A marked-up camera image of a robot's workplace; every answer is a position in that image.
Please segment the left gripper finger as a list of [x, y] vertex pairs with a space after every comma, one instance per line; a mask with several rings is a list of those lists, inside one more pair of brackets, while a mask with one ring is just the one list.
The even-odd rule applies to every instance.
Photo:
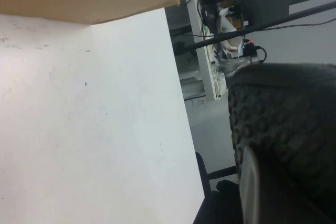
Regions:
[[260, 169], [254, 150], [246, 146], [240, 174], [240, 199], [244, 223], [260, 222]]

